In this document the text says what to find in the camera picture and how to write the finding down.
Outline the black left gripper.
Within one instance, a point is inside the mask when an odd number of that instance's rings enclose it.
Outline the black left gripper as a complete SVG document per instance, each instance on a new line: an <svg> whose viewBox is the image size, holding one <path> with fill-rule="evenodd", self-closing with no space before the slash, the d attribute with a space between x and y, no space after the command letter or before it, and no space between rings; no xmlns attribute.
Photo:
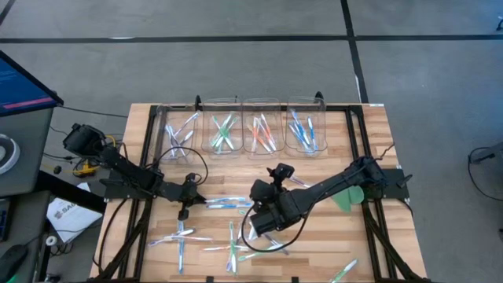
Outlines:
<svg viewBox="0 0 503 283"><path fill-rule="evenodd" d="M182 208L178 213L179 221L185 221L189 217L189 207L193 204L205 204L206 198L199 193L196 195L195 179L196 174L189 173L182 184L182 193L179 199L182 203Z"/></svg>

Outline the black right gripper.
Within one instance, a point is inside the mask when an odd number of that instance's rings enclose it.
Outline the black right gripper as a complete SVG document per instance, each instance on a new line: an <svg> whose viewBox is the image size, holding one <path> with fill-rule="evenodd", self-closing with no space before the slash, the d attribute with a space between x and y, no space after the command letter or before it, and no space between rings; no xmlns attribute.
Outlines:
<svg viewBox="0 0 503 283"><path fill-rule="evenodd" d="M287 192L282 182L290 178L295 169L287 164L278 164L274 169L267 170L273 181L268 183L256 179L250 192L250 198L254 202L252 210L255 212L251 216L251 224L259 236L273 230L284 230L291 225L284 205L281 204L281 196Z"/></svg>

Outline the clear plastic bin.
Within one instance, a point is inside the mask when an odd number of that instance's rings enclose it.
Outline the clear plastic bin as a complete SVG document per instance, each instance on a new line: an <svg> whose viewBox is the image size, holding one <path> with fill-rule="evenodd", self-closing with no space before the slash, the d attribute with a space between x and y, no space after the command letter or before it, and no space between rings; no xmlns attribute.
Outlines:
<svg viewBox="0 0 503 283"><path fill-rule="evenodd" d="M316 143L318 145L318 150L314 150L313 153L306 153L301 149L300 144L297 142L290 128L288 127L288 124L290 122L294 122L291 114L291 109L295 109L303 126L304 134L307 136L307 140L312 145L312 141L310 139L310 129L307 123L307 117L311 117L314 125ZM285 149L289 155L295 157L316 157L327 149L328 146L326 141L325 110L325 104L320 105L315 101L314 97L296 96L290 97L288 99L285 110Z"/></svg>
<svg viewBox="0 0 503 283"><path fill-rule="evenodd" d="M244 134L244 150L256 157L276 156L285 147L283 122L281 117L281 103L276 98L263 97L244 100L242 103L243 110L243 134ZM253 124L253 118L261 119L261 113L266 117L268 126L276 144L276 151L272 154L267 154L265 150L259 146L259 152L253 153L251 150L252 133L248 129L248 125ZM267 143L263 133L259 130L259 135L264 142Z"/></svg>
<svg viewBox="0 0 503 283"><path fill-rule="evenodd" d="M152 129L154 139L151 142L150 155L156 160L160 158L161 164L188 164L193 161L193 154L190 148L193 147L193 142L196 137L196 122L189 124L178 137L185 135L193 130L191 142L184 146L183 149L187 152L187 156L176 156L175 159L170 159L170 142L165 126L169 124L172 128L172 133L176 131L190 116L198 112L193 105L159 105L155 108L155 121Z"/></svg>
<svg viewBox="0 0 503 283"><path fill-rule="evenodd" d="M236 158L240 155L243 148L243 110L241 102L235 98L214 98L203 102L203 139L202 150L209 153L215 159L217 158ZM223 143L221 150L211 146L211 140L217 134L212 117L216 116L219 123L229 115L233 114L233 118L237 117L237 122L233 125L230 132L231 142L234 150L231 150L226 143Z"/></svg>

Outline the green flat sheet piece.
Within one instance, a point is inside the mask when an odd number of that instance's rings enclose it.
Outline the green flat sheet piece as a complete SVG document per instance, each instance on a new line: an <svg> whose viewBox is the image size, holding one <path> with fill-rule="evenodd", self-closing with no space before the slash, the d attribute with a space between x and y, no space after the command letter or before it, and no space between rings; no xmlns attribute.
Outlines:
<svg viewBox="0 0 503 283"><path fill-rule="evenodd" d="M344 212L351 212L352 206L360 204L364 199L365 194L361 186L351 186L332 196L332 200Z"/></svg>

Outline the yellow tool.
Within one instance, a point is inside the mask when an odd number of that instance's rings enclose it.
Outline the yellow tool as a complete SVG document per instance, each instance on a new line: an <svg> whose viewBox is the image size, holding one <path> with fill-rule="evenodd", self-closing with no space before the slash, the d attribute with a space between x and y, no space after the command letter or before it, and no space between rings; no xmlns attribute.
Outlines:
<svg viewBox="0 0 503 283"><path fill-rule="evenodd" d="M74 169L72 174L77 178L93 177L99 168L99 166L93 166L85 162L81 168Z"/></svg>

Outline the white printed booklet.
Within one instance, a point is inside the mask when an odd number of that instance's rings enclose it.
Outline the white printed booklet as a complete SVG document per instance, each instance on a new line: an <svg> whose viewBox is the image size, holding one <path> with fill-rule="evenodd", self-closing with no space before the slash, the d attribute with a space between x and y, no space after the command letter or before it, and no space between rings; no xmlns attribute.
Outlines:
<svg viewBox="0 0 503 283"><path fill-rule="evenodd" d="M58 197L49 204L46 213L47 219L64 243L74 240L102 216L102 213Z"/></svg>

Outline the grey cabinet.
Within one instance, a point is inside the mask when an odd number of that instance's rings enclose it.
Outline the grey cabinet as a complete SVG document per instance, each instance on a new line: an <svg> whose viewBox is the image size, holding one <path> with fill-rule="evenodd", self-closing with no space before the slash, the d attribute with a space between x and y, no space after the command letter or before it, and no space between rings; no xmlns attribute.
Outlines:
<svg viewBox="0 0 503 283"><path fill-rule="evenodd" d="M0 134L20 147L16 164L0 175L0 198L35 190L52 115L53 109L49 108L0 118Z"/></svg>

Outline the black desk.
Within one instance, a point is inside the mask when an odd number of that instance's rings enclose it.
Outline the black desk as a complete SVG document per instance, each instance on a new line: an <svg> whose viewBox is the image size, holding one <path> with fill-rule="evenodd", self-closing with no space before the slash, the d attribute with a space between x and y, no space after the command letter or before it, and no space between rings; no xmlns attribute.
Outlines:
<svg viewBox="0 0 503 283"><path fill-rule="evenodd" d="M51 197L69 200L95 212L105 211L102 197L86 192L54 175L40 171L28 185L31 191L11 197L13 206L6 241L0 241L0 257L14 245L24 245L27 255L14 274L13 283L32 283L42 236L46 232L46 211Z"/></svg>

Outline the black keyboard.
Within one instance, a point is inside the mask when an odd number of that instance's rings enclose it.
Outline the black keyboard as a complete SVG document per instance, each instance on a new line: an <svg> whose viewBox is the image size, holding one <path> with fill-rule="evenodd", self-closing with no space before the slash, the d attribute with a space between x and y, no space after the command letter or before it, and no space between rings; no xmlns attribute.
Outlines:
<svg viewBox="0 0 503 283"><path fill-rule="evenodd" d="M9 198L0 199L0 242L7 241L12 208L12 202Z"/></svg>

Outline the black computer mouse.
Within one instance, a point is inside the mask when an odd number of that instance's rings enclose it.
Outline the black computer mouse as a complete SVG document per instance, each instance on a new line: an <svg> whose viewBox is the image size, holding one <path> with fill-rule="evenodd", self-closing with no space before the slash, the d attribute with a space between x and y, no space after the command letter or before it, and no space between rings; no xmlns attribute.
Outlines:
<svg viewBox="0 0 503 283"><path fill-rule="evenodd" d="M24 244L15 244L0 256L0 283L7 283L14 277L28 254Z"/></svg>

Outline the monitor with blue screen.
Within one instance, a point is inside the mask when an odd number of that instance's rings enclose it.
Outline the monitor with blue screen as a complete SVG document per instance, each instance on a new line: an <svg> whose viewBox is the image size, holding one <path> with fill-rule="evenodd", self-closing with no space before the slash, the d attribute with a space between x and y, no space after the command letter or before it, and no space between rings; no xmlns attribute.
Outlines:
<svg viewBox="0 0 503 283"><path fill-rule="evenodd" d="M63 105L55 91L0 50L0 117Z"/></svg>

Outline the grey stand leg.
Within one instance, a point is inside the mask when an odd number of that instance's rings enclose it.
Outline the grey stand leg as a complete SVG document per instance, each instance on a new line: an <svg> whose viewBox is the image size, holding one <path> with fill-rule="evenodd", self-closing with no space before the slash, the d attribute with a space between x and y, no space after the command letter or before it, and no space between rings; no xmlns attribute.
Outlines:
<svg viewBox="0 0 503 283"><path fill-rule="evenodd" d="M480 164L484 160L495 159L503 164L503 141L488 147L473 149L468 155L470 164Z"/></svg>

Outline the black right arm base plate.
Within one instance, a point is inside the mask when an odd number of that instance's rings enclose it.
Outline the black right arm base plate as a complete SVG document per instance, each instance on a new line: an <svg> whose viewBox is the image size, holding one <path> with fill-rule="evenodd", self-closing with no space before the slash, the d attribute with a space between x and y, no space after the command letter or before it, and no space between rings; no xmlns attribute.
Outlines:
<svg viewBox="0 0 503 283"><path fill-rule="evenodd" d="M407 182L413 177L405 175L402 169L383 169L386 182L383 185L374 186L365 192L368 199L400 199L409 198Z"/></svg>

